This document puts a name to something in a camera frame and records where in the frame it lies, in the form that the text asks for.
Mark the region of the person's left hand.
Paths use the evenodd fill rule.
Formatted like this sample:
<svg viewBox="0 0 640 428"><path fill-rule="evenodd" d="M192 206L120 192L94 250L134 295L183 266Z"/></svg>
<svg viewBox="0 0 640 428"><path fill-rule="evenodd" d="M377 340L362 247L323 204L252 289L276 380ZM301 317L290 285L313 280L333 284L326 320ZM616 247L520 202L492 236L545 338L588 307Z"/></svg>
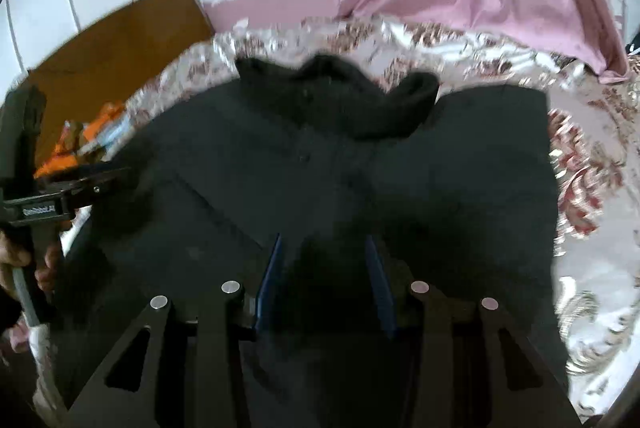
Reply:
<svg viewBox="0 0 640 428"><path fill-rule="evenodd" d="M1 231L1 287L15 300L18 299L13 277L13 270L16 267L32 269L38 287L50 295L62 259L63 249L59 231L51 236L46 252L42 258L38 259L36 265L32 265L32 253L17 243L14 233L9 235L6 231Z"/></svg>

